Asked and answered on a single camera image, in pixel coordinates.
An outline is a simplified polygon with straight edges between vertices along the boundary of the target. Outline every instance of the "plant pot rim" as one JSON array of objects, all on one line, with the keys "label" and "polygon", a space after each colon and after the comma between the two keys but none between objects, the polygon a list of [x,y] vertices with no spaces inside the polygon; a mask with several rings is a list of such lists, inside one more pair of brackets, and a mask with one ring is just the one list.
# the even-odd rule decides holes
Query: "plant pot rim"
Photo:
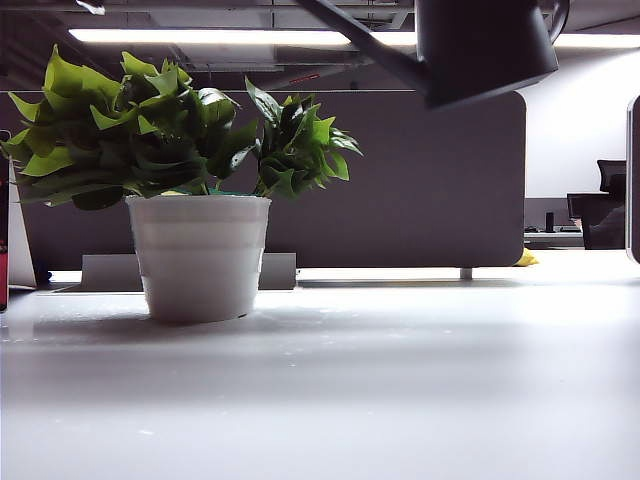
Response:
[{"label": "plant pot rim", "polygon": [[179,199],[180,202],[256,202],[256,203],[271,203],[270,198],[257,197],[255,195],[242,195],[242,194],[217,194],[217,195],[156,195],[151,198],[139,197],[137,195],[128,195],[125,197],[127,204],[136,202],[174,202]]}]

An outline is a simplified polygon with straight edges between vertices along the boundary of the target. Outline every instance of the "yellow object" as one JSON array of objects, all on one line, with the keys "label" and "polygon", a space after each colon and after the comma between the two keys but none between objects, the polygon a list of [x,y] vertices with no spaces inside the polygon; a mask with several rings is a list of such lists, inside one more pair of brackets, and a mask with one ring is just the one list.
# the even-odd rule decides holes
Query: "yellow object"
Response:
[{"label": "yellow object", "polygon": [[520,257],[520,260],[518,260],[518,262],[515,264],[515,266],[516,267],[528,267],[529,265],[535,265],[536,263],[540,263],[540,262],[538,262],[538,259],[531,252],[531,250],[529,250],[528,248],[525,248],[522,251],[522,257]]}]

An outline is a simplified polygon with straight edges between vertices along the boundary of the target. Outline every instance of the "black watering can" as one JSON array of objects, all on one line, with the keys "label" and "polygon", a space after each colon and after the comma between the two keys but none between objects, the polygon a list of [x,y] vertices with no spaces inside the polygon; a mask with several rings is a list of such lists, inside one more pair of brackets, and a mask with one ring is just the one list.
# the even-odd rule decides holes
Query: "black watering can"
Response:
[{"label": "black watering can", "polygon": [[499,95],[556,71],[552,43],[569,13],[569,0],[556,0],[547,31],[536,0],[415,0],[414,60],[377,41],[327,0],[298,3],[425,95],[429,107]]}]

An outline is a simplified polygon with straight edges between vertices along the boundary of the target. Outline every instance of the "white wall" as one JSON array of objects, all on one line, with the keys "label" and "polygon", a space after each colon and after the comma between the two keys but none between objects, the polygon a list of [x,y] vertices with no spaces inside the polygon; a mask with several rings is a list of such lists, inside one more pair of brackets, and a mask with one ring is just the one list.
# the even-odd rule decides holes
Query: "white wall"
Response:
[{"label": "white wall", "polygon": [[528,198],[598,191],[598,159],[626,158],[627,106],[640,95],[640,52],[561,61],[527,102]]}]

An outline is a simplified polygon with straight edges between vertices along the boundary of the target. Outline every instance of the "ceiling light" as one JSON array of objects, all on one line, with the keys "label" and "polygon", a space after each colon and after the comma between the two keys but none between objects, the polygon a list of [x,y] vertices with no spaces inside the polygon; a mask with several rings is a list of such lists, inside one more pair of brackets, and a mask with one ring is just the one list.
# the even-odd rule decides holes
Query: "ceiling light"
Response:
[{"label": "ceiling light", "polygon": [[640,48],[640,35],[563,34],[556,47],[566,48]]},{"label": "ceiling light", "polygon": [[[328,30],[205,30],[205,29],[70,29],[69,33],[87,43],[176,43],[215,45],[348,45],[349,39]],[[415,32],[376,32],[380,42],[393,46],[413,46]]]}]

